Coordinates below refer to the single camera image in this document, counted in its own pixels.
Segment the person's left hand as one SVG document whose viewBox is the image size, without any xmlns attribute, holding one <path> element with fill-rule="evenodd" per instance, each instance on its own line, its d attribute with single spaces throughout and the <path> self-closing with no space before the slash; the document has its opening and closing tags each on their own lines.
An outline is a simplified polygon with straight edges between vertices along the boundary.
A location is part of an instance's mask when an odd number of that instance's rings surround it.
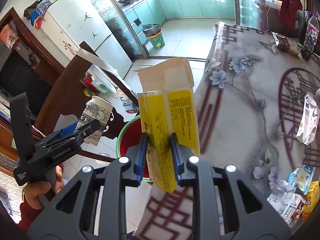
<svg viewBox="0 0 320 240">
<path fill-rule="evenodd" d="M 63 181 L 63 165 L 56 167 L 56 182 L 53 187 L 55 194 L 58 194 L 65 186 Z M 24 189 L 24 198 L 32 209 L 40 210 L 43 208 L 38 196 L 45 195 L 51 189 L 51 184 L 48 181 L 38 181 L 35 183 L 28 183 Z"/>
</svg>

